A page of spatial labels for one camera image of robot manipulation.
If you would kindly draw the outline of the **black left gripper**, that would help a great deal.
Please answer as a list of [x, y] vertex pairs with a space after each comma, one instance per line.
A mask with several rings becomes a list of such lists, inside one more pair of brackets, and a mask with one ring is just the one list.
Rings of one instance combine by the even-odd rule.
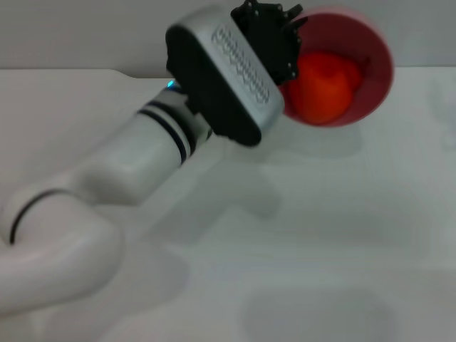
[[245, 1], [231, 11], [232, 19], [278, 86], [299, 74], [301, 38], [298, 30], [308, 17], [295, 18], [302, 11], [300, 4], [285, 10], [281, 4], [258, 1]]

